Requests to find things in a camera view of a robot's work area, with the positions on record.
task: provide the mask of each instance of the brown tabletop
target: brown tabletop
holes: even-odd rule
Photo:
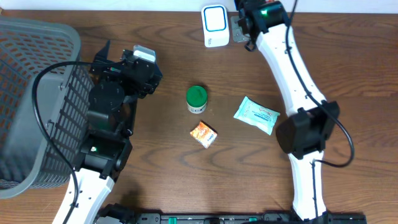
[[[164,74],[153,95],[139,100],[134,146],[105,201],[164,213],[254,213],[288,210],[293,200],[290,162],[271,136],[233,118],[244,96],[279,111],[284,104],[267,62],[230,40],[204,46],[198,12],[5,11],[4,16],[74,27],[84,61],[111,40],[109,58],[136,44],[154,49]],[[363,212],[369,223],[398,222],[398,16],[297,14],[295,37],[314,82],[341,108],[356,159],[346,169],[323,167],[323,199],[332,212]],[[208,89],[208,107],[191,114],[192,85]],[[189,132],[205,121],[218,132],[203,148]],[[347,160],[339,129],[325,159]],[[28,190],[0,201],[0,223],[51,223],[65,194]]]

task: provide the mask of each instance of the cable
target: cable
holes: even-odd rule
[[[72,164],[70,163],[70,161],[68,161],[68,159],[63,155],[63,153],[61,152],[61,150],[55,145],[55,143],[52,141],[50,135],[46,132],[44,124],[43,124],[43,120],[42,117],[40,115],[39,112],[39,105],[37,102],[37,89],[39,87],[39,82],[42,79],[42,77],[47,74],[48,72],[50,72],[51,70],[58,68],[58,67],[62,67],[62,66],[67,66],[67,65],[91,65],[91,66],[109,66],[109,65],[115,65],[115,64],[120,64],[120,63],[124,63],[124,60],[121,62],[116,62],[116,63],[91,63],[91,62],[60,62],[60,63],[56,63],[53,64],[49,67],[47,67],[46,69],[42,70],[35,78],[34,82],[33,82],[33,87],[32,87],[32,104],[33,104],[33,112],[35,114],[36,117],[36,122],[39,125],[40,131],[43,134],[43,137],[45,138],[45,140],[47,141],[47,143],[50,145],[50,147],[59,155],[59,157],[61,157],[61,160],[63,160],[66,165],[68,166],[68,168],[71,171],[71,175],[72,175],[72,179],[73,179],[73,184],[75,186],[75,194],[73,197],[73,202],[70,205],[70,209],[68,214],[66,215],[63,224],[66,224],[70,218],[70,215],[72,214],[73,209],[77,206],[77,200],[78,200],[78,196],[79,196],[79,187],[78,187],[78,182],[77,182],[77,177],[75,174],[75,170],[72,166]]]
[[[322,106],[322,104],[320,104],[312,96],[311,92],[305,86],[304,81],[303,81],[303,79],[300,76],[299,70],[297,69],[296,64],[294,63],[293,56],[292,56],[292,53],[290,52],[290,46],[289,46],[289,29],[292,26],[293,17],[294,17],[296,6],[297,6],[297,1],[298,0],[294,1],[293,9],[292,9],[292,12],[290,13],[289,24],[287,24],[287,28],[286,28],[286,35],[285,35],[286,52],[287,52],[287,54],[289,56],[289,59],[290,59],[290,62],[292,64],[292,67],[294,69],[294,72],[296,73],[298,80],[300,81],[301,85],[303,86],[303,89],[304,89],[305,93],[342,130],[342,132],[344,133],[344,135],[346,136],[346,138],[348,140],[348,144],[349,144],[350,151],[351,151],[351,155],[350,155],[348,161],[345,162],[344,164],[334,164],[334,163],[323,161],[323,160],[319,160],[319,159],[314,159],[311,162],[311,166],[312,166],[313,200],[314,200],[314,204],[315,204],[315,215],[316,215],[315,218],[318,218],[317,190],[316,190],[316,187],[315,187],[315,185],[316,185],[316,183],[315,183],[315,163],[316,162],[320,162],[320,163],[326,164],[326,165],[331,166],[331,167],[344,168],[344,167],[350,165],[351,162],[353,161],[354,156],[355,156],[355,148],[354,148],[354,142],[353,142],[351,136],[349,135],[348,131],[346,130],[346,128],[343,126],[343,124],[337,118],[335,118],[328,110],[326,110]]]

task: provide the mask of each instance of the plastic basket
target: plastic basket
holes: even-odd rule
[[[78,60],[80,46],[78,33],[69,26],[0,17],[0,198],[68,181],[68,167],[40,133],[31,90],[44,68]],[[76,66],[57,68],[39,84],[47,132],[71,162],[87,128],[92,86],[87,70]]]

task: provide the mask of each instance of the snack packet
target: snack packet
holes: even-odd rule
[[[210,144],[213,143],[213,141],[217,138],[217,133],[215,133],[211,128],[201,121],[199,125],[193,131],[191,131],[190,134],[205,148],[208,148]]]
[[[265,133],[271,135],[272,128],[279,115],[280,113],[258,105],[245,96],[234,118],[240,119],[247,124],[257,126]]]

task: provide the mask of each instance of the orange packet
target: orange packet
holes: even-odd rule
[[[200,121],[199,125],[191,131],[191,136],[194,137],[205,148],[208,148],[211,143],[217,138],[217,133]]]

